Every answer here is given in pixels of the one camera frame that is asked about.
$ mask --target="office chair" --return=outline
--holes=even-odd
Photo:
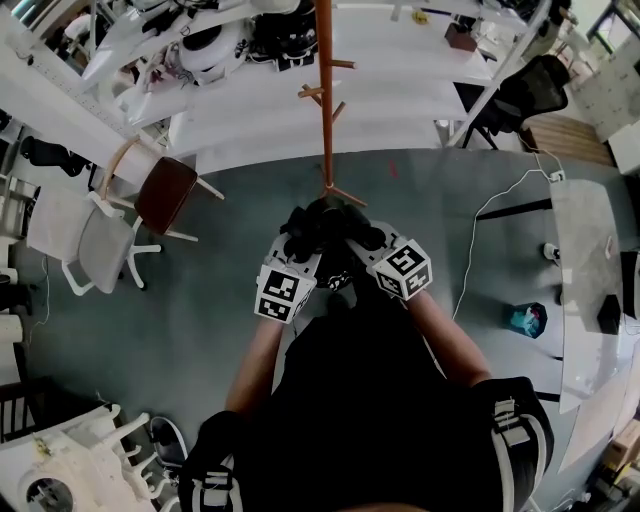
[[[76,295],[93,287],[111,293],[125,262],[138,288],[145,290],[134,256],[161,252],[162,246],[134,245],[142,221],[130,226],[123,216],[122,210],[113,209],[96,192],[83,197],[64,188],[43,187],[31,215],[27,245],[62,262],[62,272]],[[71,273],[69,265],[76,260],[88,284],[79,285]]]
[[[502,82],[469,126],[462,147],[467,147],[473,130],[477,130],[493,149],[498,149],[491,135],[517,132],[529,117],[564,109],[569,100],[563,87],[569,80],[567,68],[554,55],[534,57]],[[484,87],[461,83],[455,86],[465,110],[469,112]]]

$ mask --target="wooden coat rack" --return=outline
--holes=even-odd
[[[321,197],[337,194],[361,206],[367,203],[339,189],[333,182],[333,123],[347,106],[344,101],[333,110],[333,68],[356,69],[356,63],[333,59],[331,23],[331,0],[315,0],[316,34],[318,38],[318,64],[320,66],[320,87],[311,88],[304,84],[299,98],[311,98],[322,108],[322,137],[324,140],[324,192]]]

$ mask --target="white cube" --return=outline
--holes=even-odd
[[[307,303],[316,280],[287,270],[262,265],[254,309],[257,315],[288,324]]]
[[[373,272],[380,289],[403,300],[409,300],[433,280],[431,259],[415,240],[373,265]]]

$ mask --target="shoe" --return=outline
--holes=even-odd
[[[187,460],[187,447],[178,427],[163,416],[154,416],[149,428],[158,462],[165,468],[181,468]]]
[[[553,261],[556,265],[560,266],[560,249],[555,245],[547,242],[542,246],[542,254],[545,258]]]

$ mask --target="gray floor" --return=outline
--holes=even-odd
[[[146,292],[139,291],[125,271],[125,280],[112,295],[91,291],[76,297],[59,264],[51,261],[51,318],[34,333],[31,371],[52,375],[78,393],[97,391],[120,403],[129,416],[141,411],[166,414],[192,445],[199,424],[221,409],[251,338],[261,260],[293,207],[305,206],[320,191],[319,161],[275,162],[208,176],[227,200],[194,191],[177,228],[201,241],[166,238],[163,254],[138,257]],[[546,170],[555,170],[551,158],[542,162]],[[635,246],[634,218],[618,172],[577,161],[567,160],[564,166],[570,178],[607,186],[621,246]],[[449,312],[461,291],[474,213],[533,167],[531,155],[482,150],[381,151],[335,158],[337,184],[369,202],[365,214],[416,238],[430,255],[434,282],[429,291]],[[548,197],[544,179],[530,175],[487,211]],[[141,230],[138,243],[148,237]],[[551,211],[480,222],[468,291],[458,314],[496,377],[526,375],[537,390],[547,392],[557,392],[561,382],[561,363],[547,357],[562,354],[561,310],[554,304],[560,271],[540,257],[539,246],[556,238]],[[19,247],[17,260],[23,280],[40,279],[39,254]],[[43,317],[44,292],[36,298],[36,316]],[[298,329],[321,312],[322,298],[322,292],[315,294],[296,320]],[[500,327],[501,304],[531,301],[543,303],[550,317],[538,340]],[[288,328],[281,356],[292,336]],[[583,463],[557,475],[576,414],[560,416],[557,404],[545,407],[556,450],[536,498],[550,510],[567,491],[582,485],[606,440]],[[472,470],[480,464],[466,463]]]

